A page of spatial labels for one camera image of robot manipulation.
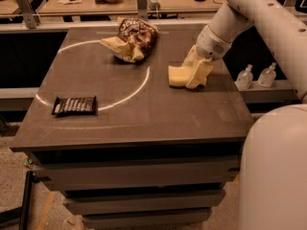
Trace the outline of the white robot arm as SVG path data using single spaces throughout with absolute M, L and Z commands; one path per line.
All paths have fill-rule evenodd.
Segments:
M 226 0 L 203 28 L 186 60 L 187 87 L 198 86 L 201 64 L 221 58 L 236 36 L 256 28 L 274 61 L 258 77 L 275 84 L 281 70 L 300 103 L 260 117 L 244 143 L 238 230 L 307 230 L 307 33 L 306 25 L 277 0 Z

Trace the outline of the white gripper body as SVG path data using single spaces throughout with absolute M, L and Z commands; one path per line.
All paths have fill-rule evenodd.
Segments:
M 231 48 L 232 43 L 226 42 L 216 36 L 206 25 L 200 32 L 196 41 L 196 51 L 202 58 L 217 60 L 223 58 Z

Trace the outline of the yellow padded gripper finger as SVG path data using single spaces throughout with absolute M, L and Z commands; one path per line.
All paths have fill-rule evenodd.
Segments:
M 182 62 L 183 67 L 195 67 L 199 62 L 199 54 L 195 45 L 192 46 L 185 60 Z
M 213 66 L 210 59 L 195 60 L 192 64 L 192 70 L 185 86 L 188 89 L 194 89 L 199 85 L 206 85 L 207 76 L 212 69 Z

